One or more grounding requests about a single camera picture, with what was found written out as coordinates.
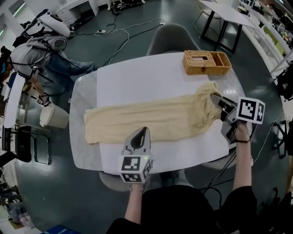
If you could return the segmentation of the cream yellow cloth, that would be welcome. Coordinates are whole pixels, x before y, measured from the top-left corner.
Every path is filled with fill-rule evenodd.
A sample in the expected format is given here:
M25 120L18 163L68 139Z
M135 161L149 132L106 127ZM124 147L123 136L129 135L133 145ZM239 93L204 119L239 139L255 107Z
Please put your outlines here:
M198 136L221 117L212 94L220 92L216 82L208 81L192 95L88 109L84 114L85 140L88 144L120 144L142 127L149 128L153 142Z

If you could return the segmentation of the person's left forearm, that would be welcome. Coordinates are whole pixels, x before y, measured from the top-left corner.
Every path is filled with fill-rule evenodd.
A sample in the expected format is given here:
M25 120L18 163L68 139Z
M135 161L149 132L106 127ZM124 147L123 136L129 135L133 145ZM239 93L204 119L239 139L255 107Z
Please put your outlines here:
M130 197L125 212L125 219L141 224L141 206L143 188L141 186L129 186Z

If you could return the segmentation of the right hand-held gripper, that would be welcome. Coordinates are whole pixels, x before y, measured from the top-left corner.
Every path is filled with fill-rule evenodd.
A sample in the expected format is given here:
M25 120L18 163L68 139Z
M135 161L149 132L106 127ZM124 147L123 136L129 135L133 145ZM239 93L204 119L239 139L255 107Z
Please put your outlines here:
M216 93L211 94L210 98L221 110L220 119L223 122L221 133L230 144L236 143L235 132L238 120L252 124L250 138L253 136L257 125L263 123L265 103L258 99L239 97L236 103Z

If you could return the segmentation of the wicker organizer basket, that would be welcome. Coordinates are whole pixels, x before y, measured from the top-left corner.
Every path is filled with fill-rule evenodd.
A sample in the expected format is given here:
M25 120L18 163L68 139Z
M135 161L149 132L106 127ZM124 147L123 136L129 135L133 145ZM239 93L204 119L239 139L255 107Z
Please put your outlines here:
M186 50L182 60L187 75L224 75L232 67L223 52Z

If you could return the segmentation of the white paper sheet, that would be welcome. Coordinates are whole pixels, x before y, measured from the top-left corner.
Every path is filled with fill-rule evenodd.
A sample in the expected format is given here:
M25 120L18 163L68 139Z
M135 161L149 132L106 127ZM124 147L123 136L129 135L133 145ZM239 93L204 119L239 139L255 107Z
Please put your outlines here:
M182 53L146 56L97 70L97 107L115 106L194 94L206 75L187 75ZM229 152L217 120L203 134L177 142L151 144L152 173L190 168L217 160Z

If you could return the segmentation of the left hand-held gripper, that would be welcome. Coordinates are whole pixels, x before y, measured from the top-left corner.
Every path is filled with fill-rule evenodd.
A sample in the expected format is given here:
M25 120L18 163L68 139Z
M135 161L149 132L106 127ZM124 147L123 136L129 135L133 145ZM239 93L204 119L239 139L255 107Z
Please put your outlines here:
M142 127L130 134L121 151L119 175L125 183L145 183L152 170L150 130Z

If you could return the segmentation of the black office chair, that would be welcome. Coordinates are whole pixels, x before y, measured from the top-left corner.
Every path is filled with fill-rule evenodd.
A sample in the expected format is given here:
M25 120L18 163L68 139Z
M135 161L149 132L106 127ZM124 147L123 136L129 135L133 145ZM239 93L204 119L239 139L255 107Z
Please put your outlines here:
M289 129L287 129L286 121L281 121L280 124L274 122L273 127L277 127L282 134L282 139L277 146L273 146L272 150L279 149L284 145L284 153L279 156L279 159L283 159L286 153L289 156L293 156L293 120L289 122Z
M293 100L293 64L277 76L277 91L285 100Z

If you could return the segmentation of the grey shell chair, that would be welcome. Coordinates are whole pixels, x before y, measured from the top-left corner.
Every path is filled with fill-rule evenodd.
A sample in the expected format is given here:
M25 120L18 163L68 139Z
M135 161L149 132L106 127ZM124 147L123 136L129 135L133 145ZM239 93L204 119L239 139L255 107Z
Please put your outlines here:
M225 164L228 164L228 168L233 167L236 163L236 159L233 159L233 155L235 152L236 152L236 148L231 149L229 150L228 155L214 161L203 163L201 165L206 168L211 168L215 170L221 170Z
M100 171L99 176L103 184L111 190L119 191L119 192L126 192L130 191L129 186L141 186L145 189L144 183L126 183L123 182L119 175L112 175L105 172Z
M185 27L168 23L156 30L146 55L177 53L186 50L200 51L201 49Z

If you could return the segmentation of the beige trash bin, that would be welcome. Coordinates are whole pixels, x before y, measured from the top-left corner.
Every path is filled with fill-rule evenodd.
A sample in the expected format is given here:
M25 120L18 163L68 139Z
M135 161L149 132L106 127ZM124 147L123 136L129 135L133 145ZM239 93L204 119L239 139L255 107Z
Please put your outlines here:
M39 124L42 127L49 126L65 129L69 123L69 116L67 111L51 103L42 109Z

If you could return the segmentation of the black folding chair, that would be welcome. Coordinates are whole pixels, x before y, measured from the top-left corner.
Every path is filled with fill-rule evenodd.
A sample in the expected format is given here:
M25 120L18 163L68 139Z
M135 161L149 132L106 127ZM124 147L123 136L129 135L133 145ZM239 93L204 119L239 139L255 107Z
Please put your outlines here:
M37 155L37 138L35 136L41 136L46 139L47 146L47 161L41 162L38 160ZM16 156L17 159L29 163L34 160L35 163L41 165L50 165L51 156L49 149L50 138L43 134L38 133L37 130L32 130L31 126L21 126L16 131Z

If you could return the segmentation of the white table black legs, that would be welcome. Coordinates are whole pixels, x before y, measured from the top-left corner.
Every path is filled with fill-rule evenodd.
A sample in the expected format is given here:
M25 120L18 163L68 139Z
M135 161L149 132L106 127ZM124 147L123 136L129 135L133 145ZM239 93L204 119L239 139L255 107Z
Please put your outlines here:
M200 38L215 43L214 51L216 51L217 48L220 46L224 48L225 50L229 51L230 53L235 54L237 45L239 43L240 34L242 32L242 27L246 26L252 29L257 29L257 27L250 21L248 16L239 13L237 10L235 10L231 6L228 6L225 4L219 4L216 2L205 1L205 0L199 0L199 2L211 10L211 14L208 17L208 20L205 24L204 30ZM213 41L206 36L206 33L208 31L208 28L210 26L210 23L215 13L218 14L224 20L223 26L221 28L217 41ZM235 24L238 24L239 26L232 49L230 49L229 47L221 43L221 39L224 36L228 23L235 23Z

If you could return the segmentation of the person's right forearm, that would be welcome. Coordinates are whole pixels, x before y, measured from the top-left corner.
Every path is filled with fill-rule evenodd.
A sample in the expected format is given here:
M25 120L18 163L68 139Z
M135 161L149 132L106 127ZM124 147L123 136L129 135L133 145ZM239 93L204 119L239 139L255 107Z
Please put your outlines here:
M252 157L251 145L237 143L236 145L236 168L233 181L233 190L252 185Z

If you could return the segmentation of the white metal shelving rack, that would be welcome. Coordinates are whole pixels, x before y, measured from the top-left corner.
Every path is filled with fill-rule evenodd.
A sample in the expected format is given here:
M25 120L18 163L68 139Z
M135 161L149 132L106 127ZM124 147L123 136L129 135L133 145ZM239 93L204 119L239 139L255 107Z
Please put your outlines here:
M293 62L293 24L287 27L268 5L257 0L240 0L239 9L256 29L243 31L276 77Z

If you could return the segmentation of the person's black clothing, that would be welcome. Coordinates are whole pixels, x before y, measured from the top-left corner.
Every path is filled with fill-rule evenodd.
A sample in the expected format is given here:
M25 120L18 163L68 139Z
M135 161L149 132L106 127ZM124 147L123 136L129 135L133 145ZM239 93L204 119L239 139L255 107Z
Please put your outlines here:
M232 191L218 210L190 186L168 186L143 193L141 223L113 221L106 234L257 234L252 188Z

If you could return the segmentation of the white shelf unit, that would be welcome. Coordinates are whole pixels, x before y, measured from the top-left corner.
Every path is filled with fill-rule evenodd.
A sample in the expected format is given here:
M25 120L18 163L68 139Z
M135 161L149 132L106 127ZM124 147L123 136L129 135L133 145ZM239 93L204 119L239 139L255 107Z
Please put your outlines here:
M57 11L56 15L66 24L74 23L81 18L81 14L90 10L95 16L99 9L97 0L62 0L66 1Z

